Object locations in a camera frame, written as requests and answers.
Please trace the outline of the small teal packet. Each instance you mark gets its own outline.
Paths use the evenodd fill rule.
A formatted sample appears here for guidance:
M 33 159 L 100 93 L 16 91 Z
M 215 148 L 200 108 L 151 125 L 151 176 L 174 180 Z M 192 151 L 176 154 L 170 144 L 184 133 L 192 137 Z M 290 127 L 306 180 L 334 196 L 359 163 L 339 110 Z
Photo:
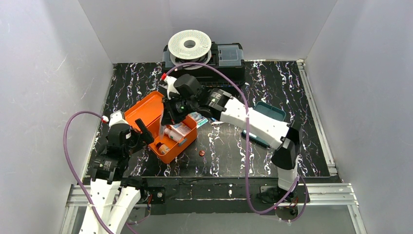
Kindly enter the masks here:
M 205 123 L 208 122 L 208 119 L 204 116 L 202 116 L 200 113 L 198 112 L 193 112 L 190 113 L 189 116 L 196 121 L 197 124 L 197 128 L 200 128 L 202 125 L 204 125 Z

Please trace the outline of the brown medicine bottle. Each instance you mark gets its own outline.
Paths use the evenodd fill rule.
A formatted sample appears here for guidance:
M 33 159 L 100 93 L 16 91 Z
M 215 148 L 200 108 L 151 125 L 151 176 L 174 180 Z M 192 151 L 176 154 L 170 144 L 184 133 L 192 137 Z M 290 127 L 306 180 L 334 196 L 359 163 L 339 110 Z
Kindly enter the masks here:
M 166 155 L 170 151 L 170 148 L 162 142 L 158 142 L 155 147 L 159 155 Z

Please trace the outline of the white blue medicine sachet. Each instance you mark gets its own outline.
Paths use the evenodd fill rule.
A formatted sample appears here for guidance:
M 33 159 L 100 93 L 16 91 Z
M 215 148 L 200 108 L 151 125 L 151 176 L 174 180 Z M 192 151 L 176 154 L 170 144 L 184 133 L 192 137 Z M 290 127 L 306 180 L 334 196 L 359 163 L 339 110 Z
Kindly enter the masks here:
M 191 132 L 191 128 L 189 128 L 183 122 L 177 123 L 175 125 L 171 125 L 170 127 L 173 131 L 180 134 L 182 137 L 185 137 L 187 134 Z

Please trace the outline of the small scissors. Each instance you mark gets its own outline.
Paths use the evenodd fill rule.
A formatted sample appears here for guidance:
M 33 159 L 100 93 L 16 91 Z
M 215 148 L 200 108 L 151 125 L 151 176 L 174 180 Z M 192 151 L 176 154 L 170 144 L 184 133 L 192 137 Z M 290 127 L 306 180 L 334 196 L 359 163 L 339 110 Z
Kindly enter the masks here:
M 211 125 L 219 125 L 219 124 L 223 124 L 224 122 L 222 121 L 213 121 L 211 122 Z

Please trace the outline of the teal divided tray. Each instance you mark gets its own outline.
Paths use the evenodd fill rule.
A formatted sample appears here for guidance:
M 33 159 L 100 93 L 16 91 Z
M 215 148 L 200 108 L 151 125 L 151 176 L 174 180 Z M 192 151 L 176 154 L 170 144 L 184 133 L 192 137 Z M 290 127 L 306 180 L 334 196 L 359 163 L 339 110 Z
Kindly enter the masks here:
M 278 121 L 285 121 L 286 118 L 285 111 L 263 101 L 257 102 L 256 105 L 253 107 L 253 110 Z M 270 147 L 270 144 L 268 144 L 265 140 L 258 137 L 257 135 L 253 134 L 251 131 L 249 131 L 249 140 L 265 148 Z

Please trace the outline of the orange medicine box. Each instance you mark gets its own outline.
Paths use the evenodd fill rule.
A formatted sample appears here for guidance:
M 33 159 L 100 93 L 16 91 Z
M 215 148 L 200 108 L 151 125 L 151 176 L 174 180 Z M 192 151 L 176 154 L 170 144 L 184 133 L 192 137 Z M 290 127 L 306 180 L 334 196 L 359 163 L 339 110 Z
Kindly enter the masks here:
M 190 116 L 182 121 L 185 125 L 191 128 L 191 132 L 179 142 L 175 142 L 170 139 L 166 134 L 164 134 L 163 140 L 159 140 L 159 118 L 162 112 L 163 95 L 158 91 L 153 91 L 147 96 L 145 96 L 141 101 L 138 101 L 134 106 L 125 112 L 126 121 L 134 128 L 139 130 L 135 123 L 135 120 L 140 118 L 147 127 L 147 129 L 152 133 L 154 142 L 149 145 L 150 149 L 157 155 L 157 157 L 165 164 L 171 163 L 180 153 L 183 152 L 194 140 L 197 138 L 197 124 Z M 159 155 L 155 145 L 158 142 L 166 144 L 170 151 L 166 155 Z

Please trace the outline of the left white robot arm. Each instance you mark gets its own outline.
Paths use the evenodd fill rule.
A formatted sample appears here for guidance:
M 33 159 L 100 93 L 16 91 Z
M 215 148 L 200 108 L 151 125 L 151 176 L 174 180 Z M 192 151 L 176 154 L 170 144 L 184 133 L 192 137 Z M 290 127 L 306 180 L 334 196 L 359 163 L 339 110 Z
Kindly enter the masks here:
M 110 115 L 107 142 L 93 162 L 89 200 L 81 234 L 118 234 L 136 204 L 150 199 L 145 182 L 139 177 L 124 178 L 132 154 L 153 143 L 146 127 L 132 127 L 122 111 Z

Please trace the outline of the white medicine bottle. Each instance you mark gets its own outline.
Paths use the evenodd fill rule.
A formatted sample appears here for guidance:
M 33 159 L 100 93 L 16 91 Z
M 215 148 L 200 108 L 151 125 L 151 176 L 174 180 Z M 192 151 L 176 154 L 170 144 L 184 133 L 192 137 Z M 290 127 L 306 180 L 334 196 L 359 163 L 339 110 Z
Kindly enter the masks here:
M 175 132 L 170 128 L 165 128 L 164 134 L 166 134 L 170 139 L 174 140 L 175 142 L 179 142 L 182 139 L 182 136 L 179 133 Z

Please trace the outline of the clear bag with teal packet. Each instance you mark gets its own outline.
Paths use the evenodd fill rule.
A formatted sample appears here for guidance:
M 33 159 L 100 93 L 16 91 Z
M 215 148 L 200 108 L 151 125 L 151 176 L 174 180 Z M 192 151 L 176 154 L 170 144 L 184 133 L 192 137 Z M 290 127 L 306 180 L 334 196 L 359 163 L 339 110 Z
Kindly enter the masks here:
M 163 106 L 162 112 L 161 112 L 161 115 L 160 115 L 160 118 L 159 118 L 159 132 L 158 132 L 158 137 L 159 137 L 159 140 L 160 140 L 160 141 L 163 140 L 163 138 L 164 138 L 165 126 L 164 126 L 163 123 L 162 123 L 164 112 L 165 112 L 165 107 Z

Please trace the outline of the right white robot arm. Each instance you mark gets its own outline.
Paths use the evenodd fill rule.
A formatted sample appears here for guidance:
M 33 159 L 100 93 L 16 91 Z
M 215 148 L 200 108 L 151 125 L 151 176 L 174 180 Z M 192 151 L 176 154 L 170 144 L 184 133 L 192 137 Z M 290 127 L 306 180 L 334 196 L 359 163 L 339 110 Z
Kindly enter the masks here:
M 271 162 L 278 171 L 278 191 L 285 194 L 296 186 L 297 157 L 302 145 L 302 127 L 299 123 L 278 121 L 246 106 L 230 93 L 204 88 L 191 75 L 174 78 L 164 74 L 162 84 L 167 87 L 163 98 L 164 111 L 161 124 L 182 122 L 188 114 L 197 112 L 249 130 L 275 149 Z

